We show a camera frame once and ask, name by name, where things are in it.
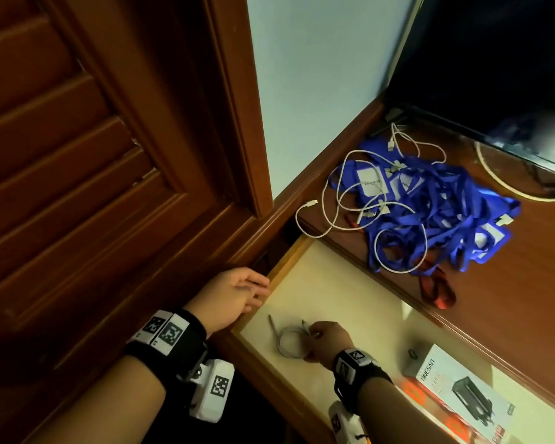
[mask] hand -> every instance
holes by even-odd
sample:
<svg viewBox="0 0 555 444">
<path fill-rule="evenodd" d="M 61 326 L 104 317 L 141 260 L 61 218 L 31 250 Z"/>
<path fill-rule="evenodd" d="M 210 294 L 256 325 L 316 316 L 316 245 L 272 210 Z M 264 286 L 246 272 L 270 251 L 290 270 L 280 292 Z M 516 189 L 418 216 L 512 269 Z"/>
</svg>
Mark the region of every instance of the hand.
<svg viewBox="0 0 555 444">
<path fill-rule="evenodd" d="M 208 333 L 228 327 L 241 313 L 263 305 L 255 296 L 267 297 L 269 279 L 249 268 L 236 268 L 215 276 L 184 309 L 200 320 Z"/>
<path fill-rule="evenodd" d="M 309 327 L 306 346 L 310 353 L 304 358 L 307 362 L 319 362 L 329 371 L 333 370 L 333 360 L 338 353 L 355 347 L 346 329 L 339 323 L 318 321 Z"/>
</svg>

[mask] white sensor device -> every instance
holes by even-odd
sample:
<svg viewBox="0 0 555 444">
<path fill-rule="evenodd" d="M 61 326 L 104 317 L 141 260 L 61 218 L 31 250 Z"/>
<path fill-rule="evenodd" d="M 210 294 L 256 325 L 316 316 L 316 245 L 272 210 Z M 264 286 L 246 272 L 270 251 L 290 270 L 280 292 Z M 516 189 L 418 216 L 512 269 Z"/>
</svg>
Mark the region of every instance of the white sensor device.
<svg viewBox="0 0 555 444">
<path fill-rule="evenodd" d="M 197 385 L 189 415 L 206 422 L 216 423 L 222 417 L 230 385 L 234 378 L 234 365 L 224 360 L 209 360 L 201 364 L 190 380 Z"/>
<path fill-rule="evenodd" d="M 337 444 L 366 444 L 366 433 L 360 423 L 360 417 L 349 413 L 338 400 L 329 407 L 329 419 L 335 433 Z"/>
</svg>

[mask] pile of blue lanyards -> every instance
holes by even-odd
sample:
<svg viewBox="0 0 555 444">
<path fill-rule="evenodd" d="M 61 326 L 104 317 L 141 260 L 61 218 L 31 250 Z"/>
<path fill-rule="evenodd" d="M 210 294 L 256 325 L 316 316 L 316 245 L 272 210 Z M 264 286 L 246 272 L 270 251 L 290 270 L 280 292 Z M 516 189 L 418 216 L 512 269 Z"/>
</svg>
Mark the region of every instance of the pile of blue lanyards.
<svg viewBox="0 0 555 444">
<path fill-rule="evenodd" d="M 394 162 L 399 161 L 407 167 L 391 173 L 391 165 L 377 156 L 369 154 L 371 162 L 380 170 L 385 179 L 382 187 L 387 201 L 398 201 L 415 210 L 411 213 L 400 205 L 388 204 L 389 214 L 381 215 L 366 227 L 369 237 L 370 267 L 378 271 L 380 264 L 375 258 L 374 239 L 377 233 L 385 230 L 378 237 L 376 252 L 380 261 L 393 270 L 402 271 L 415 266 L 422 257 L 426 244 L 421 224 L 427 235 L 427 247 L 438 250 L 437 260 L 426 271 L 415 270 L 412 274 L 431 275 L 434 269 L 446 259 L 455 268 L 465 271 L 471 260 L 485 263 L 510 238 L 505 227 L 520 213 L 520 202 L 506 198 L 497 193 L 477 186 L 468 172 L 458 166 L 431 162 L 412 156 L 401 157 L 397 149 L 388 151 L 384 138 L 365 140 L 360 149 L 380 154 Z M 348 160 L 341 175 L 340 193 L 355 183 L 362 182 L 358 171 L 373 169 L 366 163 Z M 331 186 L 337 186 L 342 168 L 334 172 Z M 374 194 L 367 196 L 367 185 L 358 185 L 350 189 L 356 194 L 356 204 L 363 208 Z M 377 200 L 384 200 L 384 195 Z M 362 215 L 362 226 L 374 219 L 374 216 Z M 398 247 L 403 256 L 390 260 L 385 248 Z"/>
</svg>

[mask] person's left hand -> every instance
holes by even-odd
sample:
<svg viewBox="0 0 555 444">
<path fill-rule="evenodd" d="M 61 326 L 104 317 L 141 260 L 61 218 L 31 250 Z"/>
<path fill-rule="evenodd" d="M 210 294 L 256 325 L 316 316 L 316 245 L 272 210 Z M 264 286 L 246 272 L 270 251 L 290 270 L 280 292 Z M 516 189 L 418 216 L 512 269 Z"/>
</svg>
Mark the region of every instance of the person's left hand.
<svg viewBox="0 0 555 444">
<path fill-rule="evenodd" d="M 231 269 L 210 280 L 184 309 L 200 320 L 209 338 L 236 321 L 241 313 L 262 306 L 256 296 L 269 296 L 268 285 L 269 279 L 252 269 Z"/>
</svg>

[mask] wooden door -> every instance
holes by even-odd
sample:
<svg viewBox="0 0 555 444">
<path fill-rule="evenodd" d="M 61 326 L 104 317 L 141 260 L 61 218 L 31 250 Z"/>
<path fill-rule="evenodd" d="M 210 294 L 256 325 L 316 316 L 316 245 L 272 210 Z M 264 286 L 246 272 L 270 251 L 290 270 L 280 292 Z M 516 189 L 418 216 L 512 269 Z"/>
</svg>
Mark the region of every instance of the wooden door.
<svg viewBox="0 0 555 444">
<path fill-rule="evenodd" d="M 226 203 L 125 5 L 35 1 L 0 0 L 0 426 L 112 287 Z"/>
</svg>

